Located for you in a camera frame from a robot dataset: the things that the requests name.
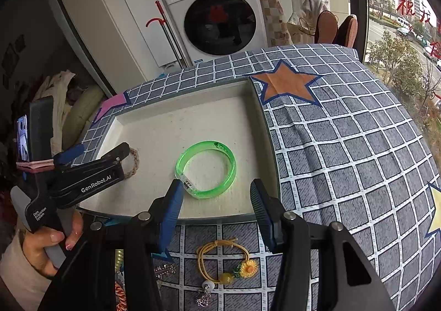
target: road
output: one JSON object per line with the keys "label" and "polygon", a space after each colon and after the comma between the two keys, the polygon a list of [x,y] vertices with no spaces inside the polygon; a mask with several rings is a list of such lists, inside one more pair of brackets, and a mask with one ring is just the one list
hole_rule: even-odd
{"label": "road", "polygon": [[[380,40],[382,38],[385,30],[389,31],[391,33],[392,37],[395,36],[396,29],[392,29],[392,28],[389,28],[388,26],[380,25],[380,24],[376,23],[375,21],[369,19],[369,31],[367,34],[368,41],[374,43],[377,40]],[[427,58],[426,58],[426,55],[424,55],[424,53],[423,53],[423,48],[420,45],[415,44],[413,41],[410,41],[410,44],[418,52],[418,57],[420,58],[420,62],[423,67],[423,71],[427,71]],[[441,72],[440,72],[440,70],[437,69],[436,64],[429,61],[429,67],[430,67],[430,64],[432,65],[432,69],[433,69],[432,82],[436,83],[436,81],[438,81],[441,78]]]}

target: orange rope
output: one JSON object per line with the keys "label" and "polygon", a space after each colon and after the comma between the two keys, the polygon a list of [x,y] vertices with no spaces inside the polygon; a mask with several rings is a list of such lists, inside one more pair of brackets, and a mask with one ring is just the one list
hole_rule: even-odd
{"label": "orange rope", "polygon": [[118,305],[116,305],[116,311],[127,311],[126,293],[117,282],[115,282],[115,294],[118,296]]}

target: parked car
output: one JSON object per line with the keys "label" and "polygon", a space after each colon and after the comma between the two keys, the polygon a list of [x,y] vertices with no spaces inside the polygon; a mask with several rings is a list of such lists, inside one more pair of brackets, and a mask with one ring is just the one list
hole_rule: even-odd
{"label": "parked car", "polygon": [[407,37],[411,31],[407,28],[398,28],[396,29],[396,34]]}
{"label": "parked car", "polygon": [[420,43],[420,45],[421,45],[422,47],[429,46],[429,43],[428,43],[427,40],[424,39],[424,38],[422,38],[422,40],[421,40],[421,41],[418,41],[418,42]]}
{"label": "parked car", "polygon": [[424,55],[427,56],[428,59],[430,59],[431,61],[438,61],[437,57],[435,55],[432,55],[432,46],[426,46],[424,48]]}
{"label": "parked car", "polygon": [[410,28],[411,24],[409,22],[401,17],[396,18],[396,22],[400,24],[403,28]]}

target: sleeve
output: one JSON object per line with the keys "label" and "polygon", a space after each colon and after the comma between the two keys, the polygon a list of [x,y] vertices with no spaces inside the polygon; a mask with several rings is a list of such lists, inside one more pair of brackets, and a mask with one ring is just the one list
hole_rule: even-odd
{"label": "sleeve", "polygon": [[50,280],[29,264],[21,249],[19,232],[0,260],[0,277],[25,311],[36,311]]}

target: pink star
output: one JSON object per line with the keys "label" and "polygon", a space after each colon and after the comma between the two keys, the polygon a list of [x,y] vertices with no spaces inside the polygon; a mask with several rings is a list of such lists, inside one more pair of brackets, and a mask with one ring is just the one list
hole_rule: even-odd
{"label": "pink star", "polygon": [[98,110],[98,113],[96,114],[92,125],[97,123],[105,114],[108,112],[111,108],[124,106],[124,105],[131,105],[129,96],[126,92],[123,92],[122,94],[117,94],[108,100],[105,100],[102,104],[100,109]]}

